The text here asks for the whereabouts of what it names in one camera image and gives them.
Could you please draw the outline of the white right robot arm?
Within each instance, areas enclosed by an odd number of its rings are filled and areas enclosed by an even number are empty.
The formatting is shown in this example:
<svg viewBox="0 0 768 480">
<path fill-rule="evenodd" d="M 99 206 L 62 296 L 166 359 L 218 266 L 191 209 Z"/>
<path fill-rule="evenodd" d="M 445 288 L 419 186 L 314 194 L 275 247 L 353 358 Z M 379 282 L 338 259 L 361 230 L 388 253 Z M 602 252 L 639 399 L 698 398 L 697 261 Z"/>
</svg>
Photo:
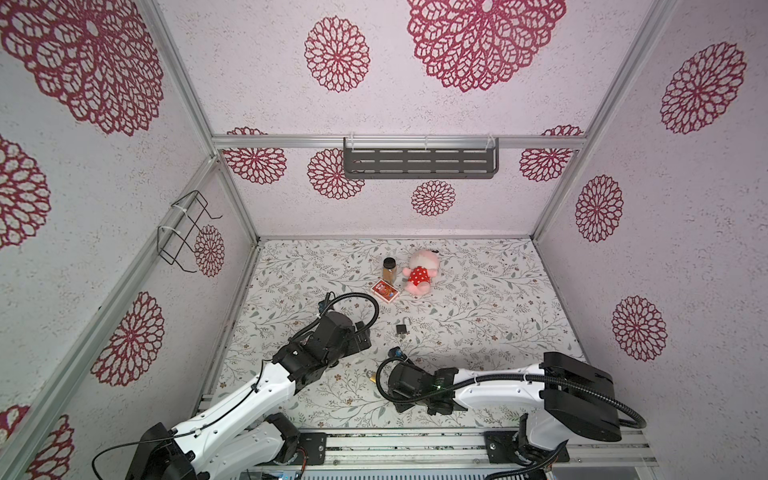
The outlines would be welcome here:
<svg viewBox="0 0 768 480">
<path fill-rule="evenodd" d="M 486 446 L 498 462 L 531 466 L 573 437 L 605 443 L 622 439 L 618 408 L 606 372 L 570 356 L 547 352 L 528 367 L 472 371 L 456 367 L 430 373 L 399 350 L 390 351 L 375 374 L 379 394 L 403 413 L 423 406 L 430 415 L 476 409 L 527 408 L 513 432 L 488 434 Z"/>
</svg>

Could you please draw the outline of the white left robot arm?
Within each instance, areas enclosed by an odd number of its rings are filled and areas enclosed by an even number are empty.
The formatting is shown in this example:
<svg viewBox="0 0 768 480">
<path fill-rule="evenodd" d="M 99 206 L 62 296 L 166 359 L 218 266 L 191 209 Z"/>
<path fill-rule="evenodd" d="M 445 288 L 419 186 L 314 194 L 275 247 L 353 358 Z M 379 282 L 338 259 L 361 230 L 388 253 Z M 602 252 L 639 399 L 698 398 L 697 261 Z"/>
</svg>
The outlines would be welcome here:
<svg viewBox="0 0 768 480">
<path fill-rule="evenodd" d="M 298 430 L 275 409 L 347 356 L 371 347 L 370 328 L 330 310 L 309 334 L 297 334 L 259 374 L 203 413 L 142 435 L 127 479 L 226 479 L 250 465 L 286 462 Z"/>
</svg>

